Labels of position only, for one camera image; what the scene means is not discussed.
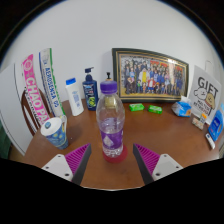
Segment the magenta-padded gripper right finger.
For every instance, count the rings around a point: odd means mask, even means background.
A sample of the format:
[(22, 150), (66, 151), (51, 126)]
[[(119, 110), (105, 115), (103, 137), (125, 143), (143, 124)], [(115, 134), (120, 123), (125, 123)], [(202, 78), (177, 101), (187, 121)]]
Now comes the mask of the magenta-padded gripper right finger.
[(182, 169), (168, 154), (159, 155), (137, 143), (133, 145), (133, 154), (145, 185)]

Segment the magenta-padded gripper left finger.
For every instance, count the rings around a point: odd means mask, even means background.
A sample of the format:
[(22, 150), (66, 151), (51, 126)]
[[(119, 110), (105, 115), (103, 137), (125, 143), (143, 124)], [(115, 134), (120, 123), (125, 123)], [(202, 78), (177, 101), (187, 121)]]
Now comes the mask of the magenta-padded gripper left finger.
[(70, 153), (57, 154), (42, 169), (80, 185), (91, 155), (91, 145), (85, 144)]

